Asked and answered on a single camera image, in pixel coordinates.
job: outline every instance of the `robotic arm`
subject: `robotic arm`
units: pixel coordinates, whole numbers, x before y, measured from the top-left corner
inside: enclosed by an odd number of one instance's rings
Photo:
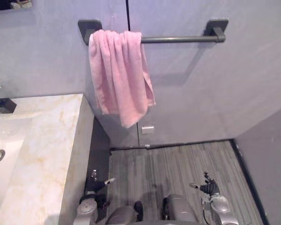
[[[207,199],[202,199],[204,219],[204,208],[209,205],[212,220],[216,225],[239,225],[237,219],[232,215],[228,200],[220,195],[220,189],[215,180],[210,178],[207,172],[204,172],[204,177],[206,178],[205,185],[189,184],[192,188],[200,189],[200,191],[209,195]]]

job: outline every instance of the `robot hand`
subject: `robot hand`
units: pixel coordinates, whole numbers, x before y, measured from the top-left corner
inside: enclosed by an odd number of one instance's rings
[[[108,179],[106,181],[97,181],[94,179],[90,179],[87,182],[87,191],[89,192],[98,192],[99,190],[101,190],[102,188],[104,188],[105,186],[109,185],[110,183],[114,182],[115,178],[111,178]]]
[[[215,182],[215,180],[210,178],[207,172],[204,172],[204,177],[206,178],[205,182],[207,184],[197,185],[197,184],[194,184],[194,183],[190,183],[189,185],[192,188],[200,189],[200,191],[202,191],[205,194],[208,194],[210,196],[219,195],[220,189],[219,189],[217,183]]]

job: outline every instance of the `white sink basin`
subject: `white sink basin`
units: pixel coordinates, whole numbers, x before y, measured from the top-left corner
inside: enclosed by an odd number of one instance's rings
[[[0,208],[30,121],[0,120]]]

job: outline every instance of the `towel bar bracket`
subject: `towel bar bracket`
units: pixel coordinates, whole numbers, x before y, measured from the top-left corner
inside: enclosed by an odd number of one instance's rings
[[[182,43],[182,42],[224,42],[226,36],[224,31],[228,25],[228,19],[209,20],[202,36],[185,37],[142,37],[142,43]],[[89,37],[92,33],[102,29],[99,20],[79,20],[78,27],[83,41],[89,45]]]

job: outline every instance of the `baseboard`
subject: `baseboard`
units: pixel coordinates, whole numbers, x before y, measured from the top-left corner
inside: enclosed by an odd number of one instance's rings
[[[118,148],[111,148],[111,151],[131,150],[131,149],[151,150],[151,149],[161,149],[161,148],[176,147],[176,146],[183,146],[183,145],[190,145],[190,144],[204,144],[204,143],[226,142],[226,141],[230,141],[230,139],[210,140],[210,141],[202,141],[202,142],[184,142],[184,143],[173,143],[173,144],[141,145],[141,146],[133,146],[133,147],[118,147]]]

